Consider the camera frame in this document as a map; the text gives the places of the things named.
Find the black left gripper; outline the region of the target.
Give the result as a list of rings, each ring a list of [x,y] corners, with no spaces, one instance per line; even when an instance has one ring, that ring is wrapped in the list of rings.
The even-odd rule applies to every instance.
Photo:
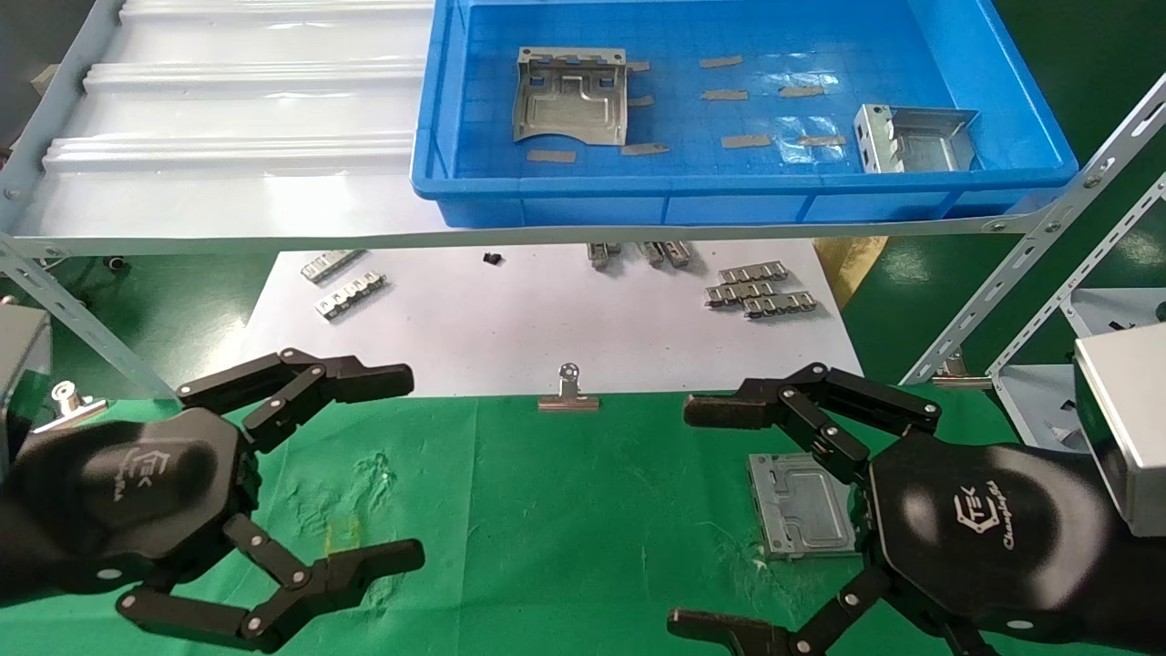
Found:
[[[103,594],[139,630],[238,651],[276,653],[317,616],[361,604],[372,581],[424,565],[420,539],[346,549],[305,565],[246,519],[259,505],[258,453],[331,403],[414,390],[407,364],[286,348],[178,387],[189,410],[30,436],[3,480],[5,602]],[[255,405],[243,432],[222,418]],[[173,595],[232,548],[276,581],[253,611]]]

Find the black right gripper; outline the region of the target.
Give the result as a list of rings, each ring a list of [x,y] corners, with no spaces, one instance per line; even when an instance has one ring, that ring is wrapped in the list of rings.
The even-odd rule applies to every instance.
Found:
[[[1163,654],[1163,538],[1131,532],[1090,456],[909,436],[870,464],[835,415],[901,437],[934,433],[941,411],[826,364],[683,405],[688,426],[777,426],[837,481],[869,484],[874,560],[921,630],[962,620],[1026,642]]]

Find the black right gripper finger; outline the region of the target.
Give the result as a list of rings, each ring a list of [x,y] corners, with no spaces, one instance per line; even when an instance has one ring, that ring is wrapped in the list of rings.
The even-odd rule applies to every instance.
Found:
[[[888,569],[871,566],[842,586],[799,630],[746,616],[674,608],[667,632],[723,646],[733,655],[826,655],[877,601],[886,599],[918,630],[944,640],[954,655],[995,655],[971,622],[974,611],[958,613],[962,604],[953,594],[937,595],[942,590],[950,592],[948,585],[925,590]]]

